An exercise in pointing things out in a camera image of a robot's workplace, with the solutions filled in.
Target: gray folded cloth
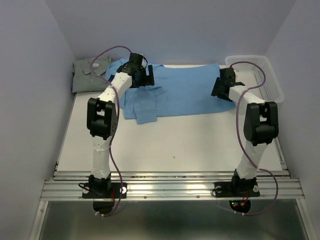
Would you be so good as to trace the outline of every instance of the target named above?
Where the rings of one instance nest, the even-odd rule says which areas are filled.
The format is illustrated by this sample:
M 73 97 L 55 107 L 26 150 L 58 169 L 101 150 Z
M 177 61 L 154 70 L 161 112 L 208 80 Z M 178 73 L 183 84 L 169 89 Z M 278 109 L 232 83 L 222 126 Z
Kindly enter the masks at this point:
M 104 80 L 91 74 L 90 64 L 94 59 L 94 57 L 85 58 L 73 63 L 73 93 L 104 91 L 108 86 Z M 111 62 L 112 59 L 107 56 L 99 57 L 93 64 L 94 72 L 105 78 L 107 67 Z

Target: blue cloth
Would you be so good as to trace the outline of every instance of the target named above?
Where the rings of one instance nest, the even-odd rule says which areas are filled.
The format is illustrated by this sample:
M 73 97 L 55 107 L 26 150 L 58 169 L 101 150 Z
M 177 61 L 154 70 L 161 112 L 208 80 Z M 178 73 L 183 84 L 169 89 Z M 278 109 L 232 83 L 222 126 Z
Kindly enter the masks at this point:
M 106 71 L 109 79 L 127 60 L 112 62 Z M 138 124 L 155 122 L 160 116 L 210 114 L 235 108 L 230 101 L 211 96 L 219 65 L 169 68 L 152 64 L 154 86 L 130 88 L 120 99 L 125 119 Z

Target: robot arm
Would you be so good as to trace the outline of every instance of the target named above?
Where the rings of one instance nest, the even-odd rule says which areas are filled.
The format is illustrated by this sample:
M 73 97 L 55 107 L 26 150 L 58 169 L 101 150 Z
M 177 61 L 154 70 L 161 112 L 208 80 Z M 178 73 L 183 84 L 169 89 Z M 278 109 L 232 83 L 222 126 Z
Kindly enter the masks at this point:
M 129 88 L 154 85 L 153 67 L 143 66 L 144 56 L 131 53 L 129 61 L 117 70 L 112 87 L 108 86 L 97 98 L 90 98 L 87 104 L 87 128 L 93 142 L 93 167 L 89 180 L 84 183 L 83 198 L 109 197 L 111 171 L 109 166 L 110 142 L 118 127 L 116 112 L 117 97 Z
M 242 82 L 236 82 L 236 74 L 230 67 L 220 70 L 220 77 L 216 79 L 211 95 L 236 103 L 243 95 L 239 111 L 246 109 L 243 126 L 246 139 L 244 150 L 253 162 L 252 164 L 244 153 L 231 182 L 215 183 L 215 188 L 221 188 L 215 192 L 215 195 L 226 198 L 249 193 L 251 197 L 258 197 L 260 193 L 257 184 L 257 168 L 268 144 L 279 133 L 277 104 L 272 101 L 266 102 L 247 91 Z

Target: gray wall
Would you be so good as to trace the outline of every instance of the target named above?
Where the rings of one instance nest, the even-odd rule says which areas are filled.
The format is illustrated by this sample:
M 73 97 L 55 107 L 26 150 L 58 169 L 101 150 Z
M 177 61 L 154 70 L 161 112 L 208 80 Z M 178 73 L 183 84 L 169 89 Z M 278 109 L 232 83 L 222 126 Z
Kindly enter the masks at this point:
M 44 0 L 0 1 L 0 238 L 28 239 L 69 118 L 74 56 Z
M 77 59 L 122 44 L 150 62 L 201 64 L 264 54 L 295 0 L 46 2 Z
M 319 231 L 320 186 L 320 1 L 298 0 L 268 49 L 284 102 L 279 140 L 286 163 L 300 178 Z

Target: white plastic laundry basket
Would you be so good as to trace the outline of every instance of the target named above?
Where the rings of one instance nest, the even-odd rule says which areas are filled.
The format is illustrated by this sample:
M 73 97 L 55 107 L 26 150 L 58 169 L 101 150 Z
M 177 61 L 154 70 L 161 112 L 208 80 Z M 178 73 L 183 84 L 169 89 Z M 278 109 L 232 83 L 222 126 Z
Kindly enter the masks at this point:
M 225 64 L 227 67 L 235 62 L 240 61 L 247 61 L 257 64 L 265 72 L 266 82 L 261 88 L 259 88 L 259 93 L 263 100 L 274 101 L 276 103 L 281 103 L 284 101 L 284 94 L 267 57 L 259 55 L 235 55 L 227 56 L 225 58 Z M 261 71 L 251 64 L 239 63 L 234 65 L 233 68 L 235 70 L 238 70 L 238 74 L 239 76 L 241 76 L 241 78 L 238 77 L 239 82 L 244 82 L 244 84 L 247 85 L 244 78 L 252 79 L 252 82 L 250 82 L 250 86 L 248 87 L 259 85 L 263 81 L 263 75 Z

